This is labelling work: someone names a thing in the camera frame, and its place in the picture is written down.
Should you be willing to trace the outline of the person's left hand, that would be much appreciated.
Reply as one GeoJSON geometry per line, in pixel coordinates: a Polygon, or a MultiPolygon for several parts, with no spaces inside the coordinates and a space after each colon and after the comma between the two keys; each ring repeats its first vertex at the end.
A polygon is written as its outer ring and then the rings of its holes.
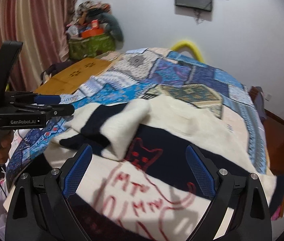
{"type": "Polygon", "coordinates": [[[9,151],[11,148],[11,142],[13,141],[14,131],[7,133],[0,143],[0,164],[7,162],[9,158],[9,151]]]}

